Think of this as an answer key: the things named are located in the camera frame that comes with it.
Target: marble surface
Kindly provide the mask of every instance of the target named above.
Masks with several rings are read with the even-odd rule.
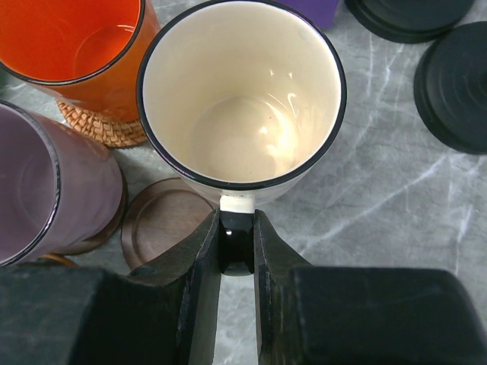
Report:
[[[159,20],[201,1],[153,0]],[[464,23],[487,20],[477,0]],[[466,285],[487,325],[486,157],[457,153],[423,125],[412,96],[415,67],[429,43],[391,43],[363,28],[340,2],[333,28],[349,86],[343,127],[326,156],[263,210],[315,265],[444,268]],[[13,79],[4,98],[61,121],[54,100]],[[114,151],[130,198],[175,174],[148,145]],[[75,257],[127,273],[117,232]],[[215,364],[256,363],[253,279],[224,278]]]

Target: orange mug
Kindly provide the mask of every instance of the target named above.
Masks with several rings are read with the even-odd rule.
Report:
[[[0,66],[114,122],[138,118],[142,56],[160,30],[150,0],[1,1]]]

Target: purple mug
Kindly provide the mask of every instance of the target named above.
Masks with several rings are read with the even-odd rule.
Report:
[[[0,266],[94,236],[116,213],[122,187],[103,145],[0,100]]]
[[[339,0],[278,0],[283,5],[300,12],[320,28],[333,24]]]

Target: mug handle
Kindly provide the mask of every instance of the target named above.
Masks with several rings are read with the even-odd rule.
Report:
[[[253,195],[225,195],[220,198],[219,262],[229,276],[251,275],[253,264]]]

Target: cream mug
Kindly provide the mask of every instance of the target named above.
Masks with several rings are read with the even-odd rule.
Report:
[[[266,0],[210,1],[174,18],[145,53],[137,94],[155,150],[221,212],[238,214],[309,171],[346,105],[328,38]]]

